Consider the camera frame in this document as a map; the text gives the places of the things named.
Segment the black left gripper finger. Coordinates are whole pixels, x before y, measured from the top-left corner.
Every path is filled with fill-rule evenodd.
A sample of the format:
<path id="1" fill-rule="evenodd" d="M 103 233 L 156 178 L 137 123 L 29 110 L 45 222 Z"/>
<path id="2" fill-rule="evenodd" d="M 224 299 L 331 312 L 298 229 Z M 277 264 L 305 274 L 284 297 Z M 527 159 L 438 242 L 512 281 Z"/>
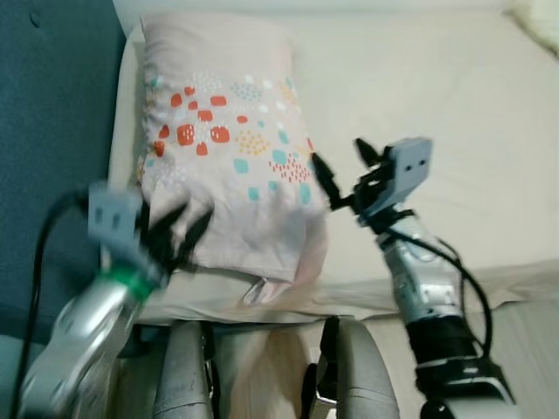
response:
<path id="1" fill-rule="evenodd" d="M 199 241 L 203 239 L 203 236 L 206 235 L 212 217 L 213 210 L 208 209 L 203 215 L 193 221 L 185 231 L 183 240 L 181 240 L 178 248 L 178 267 L 190 266 L 192 264 L 191 257 L 193 251 L 197 247 Z"/>
<path id="2" fill-rule="evenodd" d="M 164 213 L 161 218 L 152 221 L 150 226 L 150 243 L 152 246 L 159 244 L 162 246 L 166 244 L 169 246 L 173 239 L 173 227 L 175 227 L 176 221 L 178 221 L 185 210 L 189 207 L 188 203 L 180 203 L 171 211 Z"/>

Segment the blue padded bed frame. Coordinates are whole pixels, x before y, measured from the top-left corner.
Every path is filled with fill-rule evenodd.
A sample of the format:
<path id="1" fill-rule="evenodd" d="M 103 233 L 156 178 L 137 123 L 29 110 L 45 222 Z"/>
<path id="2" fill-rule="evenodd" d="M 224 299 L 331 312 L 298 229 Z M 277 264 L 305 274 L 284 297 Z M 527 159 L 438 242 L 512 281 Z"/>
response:
<path id="1" fill-rule="evenodd" d="M 15 363 L 48 209 L 107 178 L 125 33 L 113 0 L 0 0 L 0 363 Z"/>

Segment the grey left robot leg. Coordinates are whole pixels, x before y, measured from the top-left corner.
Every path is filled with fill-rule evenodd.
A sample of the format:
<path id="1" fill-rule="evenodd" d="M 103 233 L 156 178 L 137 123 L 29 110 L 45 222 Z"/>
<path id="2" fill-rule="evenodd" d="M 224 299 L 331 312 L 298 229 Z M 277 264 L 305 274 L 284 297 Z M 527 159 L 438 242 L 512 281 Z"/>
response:
<path id="1" fill-rule="evenodd" d="M 217 419 L 221 391 L 213 354 L 215 344 L 208 325 L 199 320 L 171 325 L 153 419 Z"/>

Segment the grey right robot leg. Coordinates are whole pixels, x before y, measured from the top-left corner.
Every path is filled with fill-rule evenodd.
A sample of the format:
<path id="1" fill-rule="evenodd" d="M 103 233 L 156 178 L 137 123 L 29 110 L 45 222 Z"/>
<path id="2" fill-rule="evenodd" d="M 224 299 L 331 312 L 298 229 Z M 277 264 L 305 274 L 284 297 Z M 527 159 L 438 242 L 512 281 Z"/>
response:
<path id="1" fill-rule="evenodd" d="M 376 341 L 359 320 L 325 320 L 321 354 L 305 370 L 300 419 L 402 419 Z"/>

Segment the pink pillow with orange dots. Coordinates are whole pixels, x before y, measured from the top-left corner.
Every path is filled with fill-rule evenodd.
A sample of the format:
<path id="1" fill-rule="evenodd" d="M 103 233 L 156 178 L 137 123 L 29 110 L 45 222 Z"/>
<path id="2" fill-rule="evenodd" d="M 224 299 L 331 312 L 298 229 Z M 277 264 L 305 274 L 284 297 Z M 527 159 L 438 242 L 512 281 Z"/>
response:
<path id="1" fill-rule="evenodd" d="M 283 27 L 218 12 L 142 19 L 139 180 L 155 216 L 185 212 L 179 237 L 204 213 L 191 259 L 254 278 L 247 305 L 313 282 L 327 251 L 327 205 L 314 178 L 313 144 Z"/>

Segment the mattress with cream sheet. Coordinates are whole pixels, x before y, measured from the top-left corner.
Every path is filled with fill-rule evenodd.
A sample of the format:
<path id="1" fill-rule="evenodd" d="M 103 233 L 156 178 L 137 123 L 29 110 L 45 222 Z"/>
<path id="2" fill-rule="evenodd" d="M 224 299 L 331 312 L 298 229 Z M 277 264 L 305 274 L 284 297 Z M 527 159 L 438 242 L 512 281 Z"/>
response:
<path id="1" fill-rule="evenodd" d="M 348 187 L 353 140 L 432 138 L 431 175 L 408 198 L 488 302 L 555 299 L 559 286 L 559 64 L 506 13 L 479 3 L 115 0 L 128 41 L 117 89 L 112 183 L 139 162 L 146 16 L 213 11 L 287 28 L 310 139 Z"/>

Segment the grey robot leg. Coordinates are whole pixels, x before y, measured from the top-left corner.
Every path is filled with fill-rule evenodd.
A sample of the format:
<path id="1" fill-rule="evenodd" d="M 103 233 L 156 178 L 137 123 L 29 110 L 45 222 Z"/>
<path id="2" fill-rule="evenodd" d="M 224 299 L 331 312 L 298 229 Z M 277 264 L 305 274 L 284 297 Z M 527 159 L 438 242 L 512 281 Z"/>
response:
<path id="1" fill-rule="evenodd" d="M 300 419 L 402 419 L 376 341 L 359 320 L 325 320 L 321 354 L 305 370 Z"/>
<path id="2" fill-rule="evenodd" d="M 208 325 L 199 320 L 171 325 L 153 419 L 217 419 L 221 391 L 213 354 L 215 344 Z"/>

